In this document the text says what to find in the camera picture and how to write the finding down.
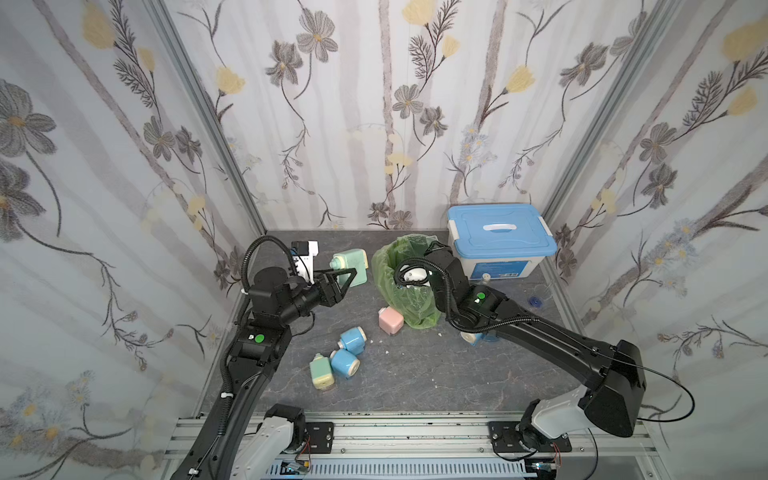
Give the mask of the green yellow pencil sharpener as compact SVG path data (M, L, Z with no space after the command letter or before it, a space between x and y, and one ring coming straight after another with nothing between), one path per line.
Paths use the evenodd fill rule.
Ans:
M350 286L356 287L365 284L368 280L368 256L363 249L351 249L343 252L337 252L332 256L330 267L332 270L354 269L355 276Z

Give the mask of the blue sharpener with crank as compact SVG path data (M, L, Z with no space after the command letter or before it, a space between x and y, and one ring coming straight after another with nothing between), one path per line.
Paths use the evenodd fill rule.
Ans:
M469 343L470 345L476 345L478 342L482 341L484 338L484 333L469 333L469 332L462 332L461 338Z

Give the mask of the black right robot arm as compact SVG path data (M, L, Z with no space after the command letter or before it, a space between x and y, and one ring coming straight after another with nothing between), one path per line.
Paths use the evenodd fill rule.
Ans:
M471 283L460 260L438 241L425 254L399 261L393 279L401 288L429 287L438 310L460 332L491 332L579 380L579 387L567 394L529 404L516 427L524 448L592 428L628 438L644 419L640 411L651 370L633 343L609 344L583 336L530 312L499 290Z

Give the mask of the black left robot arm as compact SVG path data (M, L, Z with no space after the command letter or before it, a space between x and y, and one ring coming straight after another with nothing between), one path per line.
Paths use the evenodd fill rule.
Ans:
M245 250L240 267L246 307L219 362L219 397L176 471L175 479L262 479L283 453L308 446L302 409L277 404L253 434L255 407L294 337L294 321L346 296L353 268L315 270L281 240L263 235Z

